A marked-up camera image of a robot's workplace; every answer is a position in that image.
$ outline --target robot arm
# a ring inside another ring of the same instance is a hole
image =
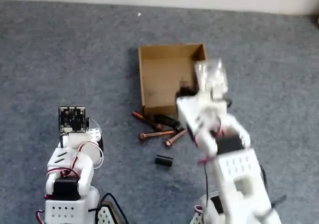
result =
[[[90,125],[84,107],[60,107],[59,126],[60,142],[47,164],[45,223],[94,224],[89,210],[100,195],[91,182],[104,158],[101,129]]]
[[[281,224],[277,212],[270,211],[260,165],[255,151],[250,148],[250,135],[235,116],[227,113],[226,101],[222,99],[228,88],[225,73],[204,62],[199,66],[197,70],[201,69],[202,77],[197,76],[198,93],[181,96],[178,92],[176,106],[181,124],[187,127],[195,145],[208,156],[204,163],[211,162],[210,172],[218,187],[217,198],[223,211],[217,212],[213,201],[204,198],[205,223]],[[215,73],[203,74],[207,70]]]

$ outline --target copper bolt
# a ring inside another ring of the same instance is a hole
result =
[[[167,130],[167,131],[155,132],[155,133],[140,133],[139,138],[140,138],[140,140],[145,140],[145,139],[151,138],[151,137],[159,137],[159,136],[170,135],[170,134],[175,134],[175,131],[174,130]]]
[[[144,117],[140,113],[137,113],[136,111],[133,111],[132,115],[134,117],[138,118],[140,121],[148,124],[149,126],[151,126],[156,131],[161,131],[161,129],[163,128],[163,126],[160,123],[155,123],[155,122],[149,120],[148,118]]]
[[[172,137],[172,138],[170,138],[170,139],[166,139],[165,141],[164,141],[164,144],[165,144],[165,146],[166,147],[171,147],[172,146],[172,144],[176,141],[176,140],[178,140],[180,137],[182,137],[184,134],[186,134],[187,133],[187,129],[185,128],[185,129],[183,129],[181,132],[179,132],[177,135],[175,135],[174,137]]]

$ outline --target red wire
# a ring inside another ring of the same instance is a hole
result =
[[[82,144],[80,145],[80,147],[79,147],[77,153],[76,153],[76,156],[75,156],[75,158],[74,158],[72,164],[71,164],[71,169],[74,168],[75,163],[76,163],[76,161],[78,160],[78,154],[79,154],[79,152],[81,152],[81,151],[82,151],[82,148],[83,148],[86,144],[88,144],[88,143],[91,143],[91,144],[93,144],[93,145],[99,147],[96,143],[91,142],[91,141],[87,141],[87,142],[82,143]],[[64,176],[64,177],[68,177],[68,176],[70,176],[70,175],[71,175],[71,172],[68,172],[67,174],[64,174],[63,176]]]
[[[38,210],[35,212],[36,219],[40,224],[44,224],[44,222],[41,220],[40,213],[44,213],[44,211]]]
[[[49,174],[50,172],[53,172],[53,171],[65,171],[65,170],[69,171],[69,172],[73,172],[78,178],[80,178],[80,175],[77,172],[75,172],[73,169],[71,169],[71,168],[63,168],[63,167],[61,167],[61,168],[52,168],[52,169],[48,170],[46,172],[46,174]]]

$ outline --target cardboard box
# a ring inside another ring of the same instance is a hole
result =
[[[206,60],[203,44],[139,48],[143,114],[175,115],[175,93],[181,82],[196,84],[194,64]]]

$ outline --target cable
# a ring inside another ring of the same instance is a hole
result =
[[[68,136],[69,133],[62,133],[60,135],[60,148],[64,148],[64,145],[63,145],[63,136]]]
[[[100,201],[99,201],[98,206],[97,206],[96,209],[90,209],[90,210],[89,210],[89,212],[95,211],[95,217],[94,217],[95,224],[98,224],[98,221],[99,221],[99,218],[98,218],[99,211],[101,210],[101,208],[102,208],[102,206],[103,206],[104,200],[105,200],[108,196],[110,196],[110,197],[113,199],[113,201],[114,201],[116,207],[119,209],[119,211],[120,211],[120,213],[121,213],[121,215],[122,215],[122,217],[123,217],[123,219],[124,219],[124,221],[125,221],[125,224],[129,224],[129,221],[127,220],[127,218],[126,218],[126,216],[125,216],[123,210],[121,209],[120,205],[118,204],[118,202],[116,201],[115,197],[114,197],[111,193],[105,194],[105,195],[100,199]]]
[[[41,217],[40,217],[40,213],[44,213],[43,210],[38,210],[35,212],[35,217],[37,219],[37,221],[40,223],[40,224],[44,224],[44,221],[42,221]]]
[[[99,165],[98,165],[97,167],[94,167],[94,169],[98,169],[98,168],[100,168],[100,167],[102,166],[103,161],[104,161],[104,154],[103,154],[103,151],[101,150],[101,148],[99,147],[99,144],[98,144],[97,142],[95,142],[95,141],[85,141],[85,142],[83,142],[83,143],[81,143],[81,144],[79,145],[79,148],[78,148],[78,150],[77,150],[77,153],[76,153],[76,155],[75,155],[75,158],[73,159],[73,162],[72,162],[72,164],[71,164],[71,169],[74,169],[75,163],[76,163],[76,161],[78,160],[78,154],[79,154],[79,152],[82,151],[82,148],[83,148],[86,144],[92,144],[94,147],[96,147],[96,148],[99,150],[99,153],[101,154],[100,163],[99,163]],[[68,176],[70,176],[70,175],[71,175],[71,172],[70,172],[70,171],[67,172],[67,173],[63,173],[63,176],[64,176],[64,177],[68,177]]]
[[[206,207],[208,206],[208,176],[206,171],[206,164],[204,164],[204,172],[205,172],[205,179],[206,179]]]
[[[70,173],[74,173],[78,178],[80,178],[80,175],[75,172],[73,169],[71,168],[64,168],[64,167],[60,167],[60,168],[52,168],[49,171],[46,172],[46,176],[48,176],[50,173],[52,172],[56,172],[56,171],[69,171]]]
[[[268,192],[268,182],[267,182],[267,176],[266,176],[265,169],[264,169],[264,167],[262,165],[260,165],[260,169],[261,169],[261,173],[263,175],[263,181],[264,181],[264,185],[265,185],[266,191]]]
[[[287,195],[283,195],[281,197],[279,197],[277,200],[271,202],[271,207],[270,209],[265,213],[263,214],[262,216],[257,216],[257,215],[254,215],[255,218],[259,221],[259,222],[262,222],[264,219],[266,219],[275,209],[275,207],[280,204],[280,203],[283,203],[285,200],[287,199]]]
[[[103,151],[102,151],[102,149],[100,148],[100,146],[99,146],[99,144],[98,144],[97,142],[95,142],[95,141],[86,141],[86,142],[83,142],[82,144],[80,144],[80,147],[79,147],[79,149],[78,149],[78,153],[82,151],[82,148],[83,148],[86,144],[92,144],[92,145],[94,145],[94,146],[99,150],[99,152],[100,152],[100,154],[101,154],[100,163],[99,163],[99,165],[98,165],[97,167],[95,167],[94,169],[100,168],[100,167],[102,166],[102,164],[103,164],[103,161],[104,161],[104,154],[103,154]]]

